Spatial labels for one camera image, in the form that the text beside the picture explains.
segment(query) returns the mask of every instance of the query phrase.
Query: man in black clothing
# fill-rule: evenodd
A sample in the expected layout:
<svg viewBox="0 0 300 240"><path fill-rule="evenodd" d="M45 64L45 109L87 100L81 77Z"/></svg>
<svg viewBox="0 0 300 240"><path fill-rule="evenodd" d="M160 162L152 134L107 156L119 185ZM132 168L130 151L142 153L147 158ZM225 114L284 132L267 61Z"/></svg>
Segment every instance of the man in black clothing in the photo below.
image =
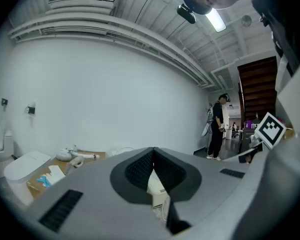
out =
<svg viewBox="0 0 300 240"><path fill-rule="evenodd" d="M195 13L206 15L212 8L225 9L239 0L184 0ZM292 76L300 65L300 0L251 0L263 25L270 26L275 49L288 60Z"/></svg>
<svg viewBox="0 0 300 240"><path fill-rule="evenodd" d="M212 139L210 142L208 159L216 159L220 161L219 151L222 145L222 139L224 135L224 127L221 124L224 123L224 116L222 114L222 105L227 103L227 96L225 94L219 97L219 100L213 106L213 118L211 123Z"/></svg>

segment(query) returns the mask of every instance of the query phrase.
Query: pipe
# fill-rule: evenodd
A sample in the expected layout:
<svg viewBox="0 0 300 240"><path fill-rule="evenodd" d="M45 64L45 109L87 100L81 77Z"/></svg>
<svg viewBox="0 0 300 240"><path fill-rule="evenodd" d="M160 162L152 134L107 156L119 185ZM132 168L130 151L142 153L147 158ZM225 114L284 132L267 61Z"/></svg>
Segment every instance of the pipe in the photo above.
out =
<svg viewBox="0 0 300 240"><path fill-rule="evenodd" d="M202 89L206 89L206 88L210 88L210 87L214 87L216 86L215 84L209 84L209 85L201 85L201 84L198 84L198 87L202 88Z"/></svg>
<svg viewBox="0 0 300 240"><path fill-rule="evenodd" d="M205 26L203 25L203 23L198 20L197 22L200 23L201 27L204 29L204 31L206 32ZM212 34L209 34L210 38L212 39L212 41L214 42L214 45L216 46L216 48L219 50L219 53L221 54L222 59L224 60L224 62L226 62L225 56L220 48L220 46L218 45L216 39L212 36Z"/></svg>
<svg viewBox="0 0 300 240"><path fill-rule="evenodd" d="M228 68L228 67L231 67L231 66L235 66L236 63L237 63L238 61L242 61L242 60L248 59L248 58L250 58L250 57L254 57L254 56L258 56L258 55L262 55L262 54L267 54L267 53L270 53L270 52L274 52L274 50L271 49L271 50L266 50L266 51L261 51L261 52L254 52L254 53L251 53L251 54L247 54L247 55L244 55L244 56L235 58L235 59L233 60L233 62L231 62L231 63L229 63L229 64L226 64L226 65L224 65L224 66L221 66L221 67L219 67L219 68L217 68L217 69L214 69L214 70L210 71L210 73L213 75L213 77L214 77L215 80L218 82L218 84L222 87L222 85L220 84L218 78L217 78L216 75L215 75L215 72L218 72L218 71L220 71L220 70L224 70L224 69L226 69L226 68Z"/></svg>
<svg viewBox="0 0 300 240"><path fill-rule="evenodd" d="M200 64L200 62L198 61L198 59L191 53L191 51L188 50L188 48L186 48L186 46L184 45L184 43L181 41L181 38L180 38L180 34L181 34L181 33L178 34L177 38L179 39L179 42L180 42L180 43L182 44L182 46L183 46L183 51L184 51L184 50L187 50L187 51L190 53L190 55L191 55L192 57L194 57L194 59L198 62L198 64ZM201 84L201 87L205 87L205 86L216 86L216 84L215 84L214 82L211 82L211 84L208 84L207 82Z"/></svg>
<svg viewBox="0 0 300 240"><path fill-rule="evenodd" d="M23 28L26 28L30 25L33 25L35 23L42 23L44 21L53 21L53 20L66 20L66 19L94 19L94 20L102 20L102 21L106 21L106 22L112 22L112 23L117 23L120 25L124 25L126 27L135 29L139 32L142 32L143 34L146 34L156 40L158 40L160 43L166 45L167 47L169 47L170 49L172 49L173 51L175 51L176 53L180 54L182 57L184 57L191 66L194 67L194 69L196 69L199 73L201 73L202 75L204 75L211 83L213 83L213 80L210 78L210 76L201 68L200 65L198 65L192 58L190 58L185 52L183 52L181 49L179 49L177 46L175 46L173 43L171 43L170 41L168 41L167 39L165 39L164 37L162 37L161 35L158 35L156 33L154 33L153 31L146 29L145 27L142 27L140 25L137 25L133 22L130 22L128 20L122 19L122 18L116 18L113 16L109 16L109 15L103 15L103 14L96 14L96 13L88 13L88 12L65 12L65 13L57 13L57 14L52 14L52 15L47 15L47 16L43 16L41 18L37 18L37 19L33 19L30 20L26 23L21 24L20 26L14 28L13 30L11 30L8 34L11 35L12 33L15 33L17 31L20 31ZM27 33L29 31L28 28L24 31L22 31L22 33Z"/></svg>
<svg viewBox="0 0 300 240"><path fill-rule="evenodd" d="M57 1L49 1L48 5L52 9L59 9L70 6L79 6L79 7L97 7L97 8L106 8L113 10L115 8L115 4L112 1L104 1L104 0L57 0Z"/></svg>
<svg viewBox="0 0 300 240"><path fill-rule="evenodd" d="M92 6L69 6L69 7L48 10L44 14L51 15L51 14L59 14L59 13L94 13L94 14L110 15L111 9L92 7Z"/></svg>
<svg viewBox="0 0 300 240"><path fill-rule="evenodd" d="M21 32L14 34L11 36L11 38L15 38L18 37L20 35L23 34L27 34L29 32L32 31L37 31L39 29L43 29L43 28L51 28L51 27L64 27L64 26L78 26L78 27L91 27L91 28L97 28L97 29L106 29L106 30L110 30L110 31L114 31L117 33L121 33L126 35L127 37L132 37L134 39L138 39L140 41L142 41L145 44L149 44L150 46L156 48L157 50L167 54L169 57L173 58L174 60L178 61L180 64L184 65L186 68L189 67L189 65L187 65L182 59L180 59L176 54L168 51L167 49L165 49L164 47L162 47L161 45L148 40L147 38L134 33L132 31L128 31L126 29L117 27L117 26L113 26L113 25L109 25L109 24L103 24L103 23L99 23L99 22L92 22L92 21L80 21L80 20L67 20L67 21L57 21L57 22L51 22L51 23L44 23L41 25L37 25L37 26L33 26L30 28L27 28L25 30L22 30Z"/></svg>
<svg viewBox="0 0 300 240"><path fill-rule="evenodd" d="M14 26L14 23L12 22L12 20L11 20L11 18L10 18L10 15L8 15L8 17L7 17L7 18L8 18L8 20L9 20L10 24L11 24L11 27L13 27L13 28L14 28L15 26Z"/></svg>

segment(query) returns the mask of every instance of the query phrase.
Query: white cable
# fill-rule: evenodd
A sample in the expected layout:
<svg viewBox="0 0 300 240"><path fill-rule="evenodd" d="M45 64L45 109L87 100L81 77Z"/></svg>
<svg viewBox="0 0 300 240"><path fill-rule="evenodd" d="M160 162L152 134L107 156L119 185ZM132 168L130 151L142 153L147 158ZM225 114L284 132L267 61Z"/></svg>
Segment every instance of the white cable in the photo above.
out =
<svg viewBox="0 0 300 240"><path fill-rule="evenodd" d="M218 60L218 57L217 57L217 53L216 53L215 48L213 48L213 51L214 51L214 55L215 55L216 62L218 63L218 67L220 68L220 64L219 64L219 60Z"/></svg>
<svg viewBox="0 0 300 240"><path fill-rule="evenodd" d="M162 219L166 222L167 220L164 217L164 205L165 205L165 201L162 204L161 210L162 210Z"/></svg>

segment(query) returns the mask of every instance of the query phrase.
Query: ceiling beam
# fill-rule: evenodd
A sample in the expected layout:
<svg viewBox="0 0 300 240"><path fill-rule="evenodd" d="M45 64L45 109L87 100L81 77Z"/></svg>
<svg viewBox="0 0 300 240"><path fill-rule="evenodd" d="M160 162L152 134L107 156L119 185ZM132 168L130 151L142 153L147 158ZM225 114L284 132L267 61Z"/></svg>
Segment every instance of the ceiling beam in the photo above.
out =
<svg viewBox="0 0 300 240"><path fill-rule="evenodd" d="M235 13L231 7L226 9L226 12L228 13L228 15L230 17L230 20L236 19ZM242 31L240 30L240 22L239 21L234 22L232 24L232 27L233 27L235 36L237 38L238 44L240 46L240 50L242 52L241 55L242 56L247 55L248 54L247 44L246 44L244 35L243 35Z"/></svg>
<svg viewBox="0 0 300 240"><path fill-rule="evenodd" d="M62 21L66 21L66 20L70 20L70 19L77 19L77 20L73 20L73 25L74 26L80 26L80 24L82 24L82 26L87 26L89 24L93 25L93 26L100 26L99 28L104 29L107 28L108 30L111 30L111 28L113 28L114 26L112 25L108 25L108 24L104 24L104 23L98 23L98 22L92 22L91 20L94 21L103 21L103 22L112 22L112 23L116 23L131 29L134 29L138 32L141 32L143 34L146 34L147 36L155 39L158 43L155 43L153 41L149 41L147 39L147 42L145 43L153 43L151 44L153 47L158 47L158 50L162 49L163 46L165 45L166 47L169 47L170 51L172 50L172 54L169 55L171 56L173 59L180 61L181 64L184 63L183 60L180 59L180 56L183 57L183 59L186 60L186 63L188 65L186 65L186 67L191 66L191 68L194 70L194 72L196 72L197 74L202 75L201 78L203 82L205 82L205 84L212 84L214 85L214 81L210 78L210 76L204 71L204 69L202 68L201 65L199 65L197 62L195 62L192 58L190 58L184 51L182 51L181 49L179 49L177 46L175 46L174 44L172 44L170 41L168 41L167 39L165 39L164 37L162 37L161 35L158 35L157 33L154 33L153 31L142 27L140 25L137 25L133 22L124 20L122 18L117 18L117 17L113 17L113 16L108 16L108 15L103 15L103 14L97 14L97 13L86 13L86 12L76 12L76 13L72 13L72 12L65 12L65 13L57 13L57 14L52 14L52 15L47 15L47 16L43 16L40 18L36 18L33 20L30 20L26 23L23 23L22 25L12 29L11 31L9 31L8 35L10 36L10 38L14 38L16 36L20 36L23 34L27 34L31 31L35 31L38 30L40 28L42 28L42 25L44 24L45 26L48 25L48 23L46 22L51 22L51 21L57 21L54 22L54 24L62 24ZM40 26L31 26L33 24L42 24ZM124 29L120 29L120 28L116 28L114 29L116 32L125 34L127 36L131 36L131 35L136 35L135 33L124 33L125 30ZM139 40L143 40L144 37L138 34L138 38Z"/></svg>

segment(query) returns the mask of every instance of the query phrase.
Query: ceiling light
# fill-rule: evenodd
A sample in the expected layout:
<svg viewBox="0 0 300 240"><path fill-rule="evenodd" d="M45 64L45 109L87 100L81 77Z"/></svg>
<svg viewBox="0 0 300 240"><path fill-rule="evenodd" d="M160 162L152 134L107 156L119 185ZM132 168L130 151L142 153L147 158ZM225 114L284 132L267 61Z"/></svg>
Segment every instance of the ceiling light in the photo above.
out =
<svg viewBox="0 0 300 240"><path fill-rule="evenodd" d="M211 12L209 12L206 17L211 22L212 26L214 27L215 31L221 32L222 30L225 30L227 27L220 17L219 13L216 9L212 9Z"/></svg>

